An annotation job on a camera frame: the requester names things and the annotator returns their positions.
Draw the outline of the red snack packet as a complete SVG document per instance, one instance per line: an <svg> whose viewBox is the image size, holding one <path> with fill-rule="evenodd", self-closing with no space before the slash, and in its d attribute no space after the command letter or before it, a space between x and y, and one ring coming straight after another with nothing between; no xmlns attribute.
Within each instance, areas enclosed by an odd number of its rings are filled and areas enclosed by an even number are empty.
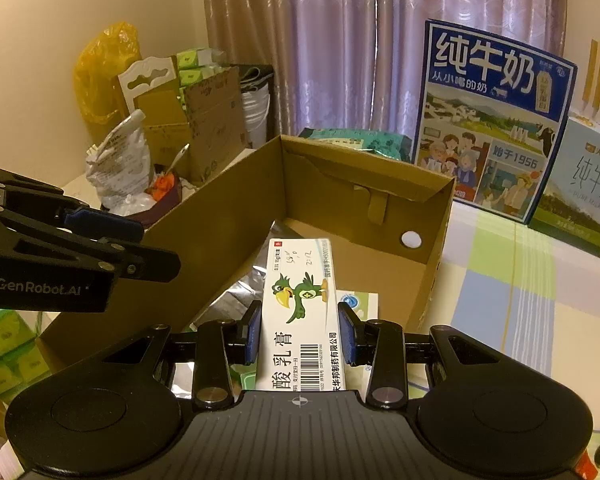
<svg viewBox="0 0 600 480"><path fill-rule="evenodd" d="M598 470L590 456L588 456L588 452L584 452L582 456L579 458L576 466L574 466L574 473L581 480L595 480L598 475Z"/></svg>

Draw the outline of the pink sheer curtain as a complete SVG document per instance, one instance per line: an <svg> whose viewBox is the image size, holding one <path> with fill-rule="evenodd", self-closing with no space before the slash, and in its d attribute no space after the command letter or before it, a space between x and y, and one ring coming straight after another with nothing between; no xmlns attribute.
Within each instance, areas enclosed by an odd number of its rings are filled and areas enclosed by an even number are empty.
<svg viewBox="0 0 600 480"><path fill-rule="evenodd" d="M274 129L416 131L425 23L564 50L567 0L204 0L210 44L274 70Z"/></svg>

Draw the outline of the yellow plastic bag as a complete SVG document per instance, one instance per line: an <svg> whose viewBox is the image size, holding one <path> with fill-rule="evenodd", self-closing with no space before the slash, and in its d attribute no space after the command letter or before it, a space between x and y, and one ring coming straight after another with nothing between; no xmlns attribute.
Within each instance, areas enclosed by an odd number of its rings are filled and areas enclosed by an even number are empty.
<svg viewBox="0 0 600 480"><path fill-rule="evenodd" d="M122 121L116 79L141 58L137 28L128 22L110 25L80 53L73 69L73 89L94 144Z"/></svg>

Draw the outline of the crumpled silver foil bag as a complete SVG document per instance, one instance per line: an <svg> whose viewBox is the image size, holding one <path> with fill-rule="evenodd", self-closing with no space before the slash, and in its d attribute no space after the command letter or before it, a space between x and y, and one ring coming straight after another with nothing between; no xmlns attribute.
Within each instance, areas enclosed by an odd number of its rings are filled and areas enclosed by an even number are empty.
<svg viewBox="0 0 600 480"><path fill-rule="evenodd" d="M87 181L106 209L114 210L128 196L145 192L151 184L154 166L145 139L144 119L141 110L134 110L87 153Z"/></svg>

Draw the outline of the small brown cardboard carton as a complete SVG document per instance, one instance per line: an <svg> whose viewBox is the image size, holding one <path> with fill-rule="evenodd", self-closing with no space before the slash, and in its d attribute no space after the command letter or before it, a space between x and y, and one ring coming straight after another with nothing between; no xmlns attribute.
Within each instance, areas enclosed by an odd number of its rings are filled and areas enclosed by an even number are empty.
<svg viewBox="0 0 600 480"><path fill-rule="evenodd" d="M246 147L247 130L237 67L229 67L185 89L189 182L204 184Z"/></svg>

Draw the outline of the wooden wall hanger strips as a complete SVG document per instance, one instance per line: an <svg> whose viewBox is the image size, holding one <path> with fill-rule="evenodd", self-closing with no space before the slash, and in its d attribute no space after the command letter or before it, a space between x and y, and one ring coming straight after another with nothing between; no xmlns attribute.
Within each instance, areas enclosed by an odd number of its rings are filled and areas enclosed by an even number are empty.
<svg viewBox="0 0 600 480"><path fill-rule="evenodd" d="M592 108L593 115L600 111L600 41L596 39L591 40L588 51L582 102L584 108Z"/></svg>

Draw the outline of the silver foil pouch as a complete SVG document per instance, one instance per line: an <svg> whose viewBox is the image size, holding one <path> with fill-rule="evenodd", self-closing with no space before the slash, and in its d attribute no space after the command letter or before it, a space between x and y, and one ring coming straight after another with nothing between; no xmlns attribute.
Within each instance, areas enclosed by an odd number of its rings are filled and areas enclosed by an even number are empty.
<svg viewBox="0 0 600 480"><path fill-rule="evenodd" d="M186 332L196 332L205 322L242 318L253 301L262 299L265 275L264 266L252 266L246 275L231 284L209 307L198 313L186 328Z"/></svg>

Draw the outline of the green white medicine box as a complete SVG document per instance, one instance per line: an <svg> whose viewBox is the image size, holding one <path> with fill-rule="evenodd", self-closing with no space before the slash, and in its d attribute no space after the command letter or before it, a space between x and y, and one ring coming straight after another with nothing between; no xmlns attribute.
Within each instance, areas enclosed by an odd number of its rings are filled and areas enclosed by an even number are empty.
<svg viewBox="0 0 600 480"><path fill-rule="evenodd" d="M257 382L257 364L230 366L230 374L235 382L238 382L242 390L253 390Z"/></svg>

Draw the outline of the dark red octagonal tray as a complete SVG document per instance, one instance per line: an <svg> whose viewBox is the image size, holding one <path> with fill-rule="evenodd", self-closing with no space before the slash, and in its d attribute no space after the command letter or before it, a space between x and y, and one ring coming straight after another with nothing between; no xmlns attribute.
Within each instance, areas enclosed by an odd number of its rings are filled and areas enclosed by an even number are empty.
<svg viewBox="0 0 600 480"><path fill-rule="evenodd" d="M159 174L144 194L135 197L128 218L140 222L148 229L178 206L182 198L182 184L178 174L175 171Z"/></svg>

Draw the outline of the large white medicine box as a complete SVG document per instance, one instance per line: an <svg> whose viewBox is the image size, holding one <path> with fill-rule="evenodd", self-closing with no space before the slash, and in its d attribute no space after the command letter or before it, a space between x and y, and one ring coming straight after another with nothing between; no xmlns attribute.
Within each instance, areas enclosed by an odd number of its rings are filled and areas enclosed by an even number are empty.
<svg viewBox="0 0 600 480"><path fill-rule="evenodd" d="M337 296L340 348L344 362L351 366L372 364L378 329L367 324L370 294L343 292Z"/></svg>

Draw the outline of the white shopping bag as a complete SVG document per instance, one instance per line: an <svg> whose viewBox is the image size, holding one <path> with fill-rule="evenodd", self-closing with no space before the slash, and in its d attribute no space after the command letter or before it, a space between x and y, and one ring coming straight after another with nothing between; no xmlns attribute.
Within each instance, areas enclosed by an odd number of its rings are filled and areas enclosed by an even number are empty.
<svg viewBox="0 0 600 480"><path fill-rule="evenodd" d="M274 129L275 73L271 65L235 64L238 69L242 109L249 136L249 145L260 148Z"/></svg>

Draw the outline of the teal green packet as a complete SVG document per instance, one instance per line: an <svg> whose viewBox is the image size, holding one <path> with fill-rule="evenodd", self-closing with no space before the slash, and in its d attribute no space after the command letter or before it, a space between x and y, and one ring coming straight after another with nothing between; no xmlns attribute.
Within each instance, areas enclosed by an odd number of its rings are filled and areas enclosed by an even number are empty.
<svg viewBox="0 0 600 480"><path fill-rule="evenodd" d="M412 140L400 133L365 129L305 128L300 138L322 141L351 150L379 155L399 162L412 161Z"/></svg>

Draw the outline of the checked blue green tablecloth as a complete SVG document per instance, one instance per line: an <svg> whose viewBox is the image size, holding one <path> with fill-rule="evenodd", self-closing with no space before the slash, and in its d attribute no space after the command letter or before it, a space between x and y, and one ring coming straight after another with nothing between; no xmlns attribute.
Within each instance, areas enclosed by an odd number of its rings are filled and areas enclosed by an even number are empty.
<svg viewBox="0 0 600 480"><path fill-rule="evenodd" d="M454 203L424 314L576 392L600 445L600 258L528 226Z"/></svg>

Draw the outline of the light blue milk carton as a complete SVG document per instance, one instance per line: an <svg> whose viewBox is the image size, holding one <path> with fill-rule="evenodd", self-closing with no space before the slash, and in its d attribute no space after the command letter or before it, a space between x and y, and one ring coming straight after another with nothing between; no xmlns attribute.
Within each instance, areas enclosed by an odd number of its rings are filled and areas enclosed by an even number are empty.
<svg viewBox="0 0 600 480"><path fill-rule="evenodd" d="M569 117L529 226L600 257L600 124Z"/></svg>

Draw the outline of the white parrot ointment box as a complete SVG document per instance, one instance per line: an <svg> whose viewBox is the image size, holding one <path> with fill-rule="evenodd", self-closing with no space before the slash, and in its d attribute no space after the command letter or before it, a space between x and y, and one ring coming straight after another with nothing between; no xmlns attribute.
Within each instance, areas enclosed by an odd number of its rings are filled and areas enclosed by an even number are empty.
<svg viewBox="0 0 600 480"><path fill-rule="evenodd" d="M268 242L256 388L346 388L332 246L326 238Z"/></svg>

